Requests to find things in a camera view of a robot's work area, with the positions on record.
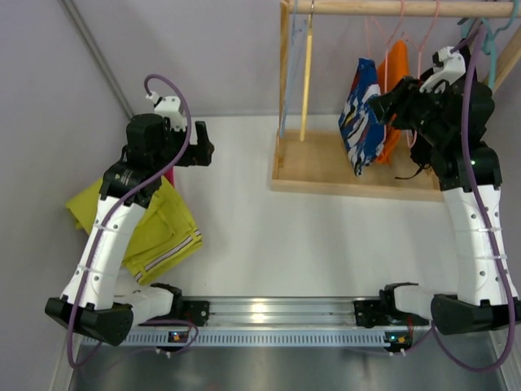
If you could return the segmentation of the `blue patterned trousers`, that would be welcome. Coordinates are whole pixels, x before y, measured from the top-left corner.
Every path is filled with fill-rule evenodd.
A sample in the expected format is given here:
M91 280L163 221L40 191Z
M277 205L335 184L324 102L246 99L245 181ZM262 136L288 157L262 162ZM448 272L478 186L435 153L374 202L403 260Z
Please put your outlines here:
M377 69L372 59L360 58L352 87L340 114L338 125L355 176L382 153L386 130L369 105L381 95Z

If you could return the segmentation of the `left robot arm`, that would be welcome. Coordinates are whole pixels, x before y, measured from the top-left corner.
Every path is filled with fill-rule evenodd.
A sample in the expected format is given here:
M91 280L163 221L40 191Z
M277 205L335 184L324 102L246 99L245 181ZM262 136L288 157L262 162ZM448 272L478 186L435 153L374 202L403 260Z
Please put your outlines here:
M135 271L139 289L117 296L116 285L131 238L163 184L159 172L174 165L211 164L215 147L204 121L195 122L195 143L190 137L189 130L174 130L166 116L140 114L130 120L120 158L102 176L81 260L62 293L46 303L46 314L68 333L118 346L136 326L182 317L182 290L145 280L164 257Z

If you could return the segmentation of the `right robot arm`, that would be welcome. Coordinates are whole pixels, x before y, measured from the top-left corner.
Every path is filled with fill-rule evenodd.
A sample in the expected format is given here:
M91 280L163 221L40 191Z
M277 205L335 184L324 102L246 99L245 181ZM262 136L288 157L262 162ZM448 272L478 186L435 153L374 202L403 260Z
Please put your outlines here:
M455 292L394 283L383 294L396 312L432 321L443 335L516 327L520 299L505 289L507 268L499 202L501 169L496 152L482 139L495 108L492 91L473 81L468 124L462 125L465 82L439 84L426 92L423 83L404 77L388 93L370 100L377 119L399 130L414 129L427 144L427 159L439 181L448 208L458 262Z

